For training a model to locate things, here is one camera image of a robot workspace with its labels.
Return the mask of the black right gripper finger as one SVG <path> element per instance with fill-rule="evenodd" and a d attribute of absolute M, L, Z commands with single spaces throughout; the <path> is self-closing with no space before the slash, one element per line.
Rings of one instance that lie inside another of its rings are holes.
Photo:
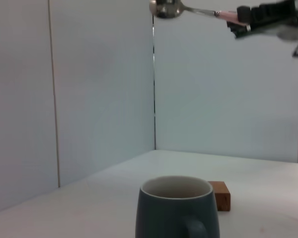
<path fill-rule="evenodd" d="M 230 17 L 227 19 L 226 24 L 230 31 L 234 34 L 236 39 L 248 37 L 255 34 L 265 34 L 276 22 L 275 18 L 264 17 L 263 19 L 257 18 L 243 18 L 240 21 L 237 17 Z"/>
<path fill-rule="evenodd" d="M 262 3 L 259 6 L 239 6 L 237 10 L 237 18 L 240 22 L 268 22 L 272 21 L 272 9 L 275 3 Z"/>

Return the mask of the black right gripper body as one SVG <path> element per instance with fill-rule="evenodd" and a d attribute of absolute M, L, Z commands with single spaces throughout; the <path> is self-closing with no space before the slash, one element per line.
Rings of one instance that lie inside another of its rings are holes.
<path fill-rule="evenodd" d="M 290 10 L 283 17 L 288 18 L 279 30 L 277 37 L 284 41 L 298 41 L 298 0 L 294 0 Z"/>

